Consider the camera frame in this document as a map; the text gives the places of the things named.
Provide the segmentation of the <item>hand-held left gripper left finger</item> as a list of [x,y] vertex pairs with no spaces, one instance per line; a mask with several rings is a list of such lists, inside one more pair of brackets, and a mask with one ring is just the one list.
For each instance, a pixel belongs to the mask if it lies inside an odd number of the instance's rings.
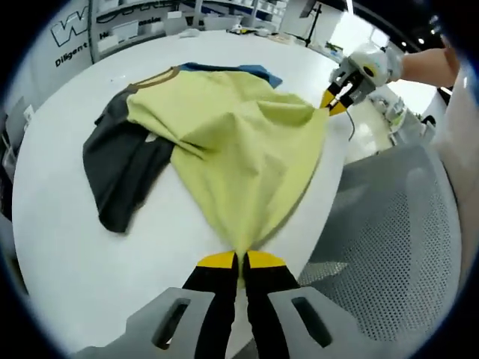
[[124,333],[75,358],[225,358],[239,277],[238,256],[200,260],[180,288],[168,288],[132,314]]

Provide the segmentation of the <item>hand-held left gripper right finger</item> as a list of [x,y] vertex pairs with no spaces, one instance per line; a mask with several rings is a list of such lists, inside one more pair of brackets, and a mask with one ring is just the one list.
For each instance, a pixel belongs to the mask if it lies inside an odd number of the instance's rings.
[[285,262],[248,251],[242,274],[260,358],[373,358],[378,346],[356,319],[315,288],[301,287]]

